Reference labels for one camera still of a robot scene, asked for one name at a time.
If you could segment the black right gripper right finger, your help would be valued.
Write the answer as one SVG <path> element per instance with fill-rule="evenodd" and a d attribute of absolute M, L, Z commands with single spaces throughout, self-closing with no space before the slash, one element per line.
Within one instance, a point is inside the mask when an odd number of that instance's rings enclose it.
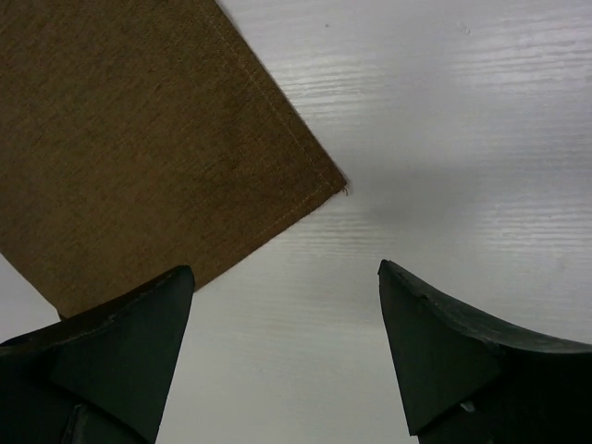
<path fill-rule="evenodd" d="M 587 443 L 591 348 L 518 327 L 383 261 L 379 296 L 409 433 L 422 443 Z"/>

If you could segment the brown cloth napkin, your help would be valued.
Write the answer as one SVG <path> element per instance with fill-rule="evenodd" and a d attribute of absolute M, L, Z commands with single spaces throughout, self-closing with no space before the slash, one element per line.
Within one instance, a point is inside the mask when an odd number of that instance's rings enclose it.
<path fill-rule="evenodd" d="M 1 252 L 64 316 L 198 286 L 346 180 L 214 1 L 1 5 Z"/>

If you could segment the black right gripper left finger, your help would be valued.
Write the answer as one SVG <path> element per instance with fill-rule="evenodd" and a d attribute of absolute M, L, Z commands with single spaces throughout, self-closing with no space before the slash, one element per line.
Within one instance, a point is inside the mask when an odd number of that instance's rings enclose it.
<path fill-rule="evenodd" d="M 192 295 L 191 268 L 179 265 L 2 342 L 2 442 L 154 443 Z"/>

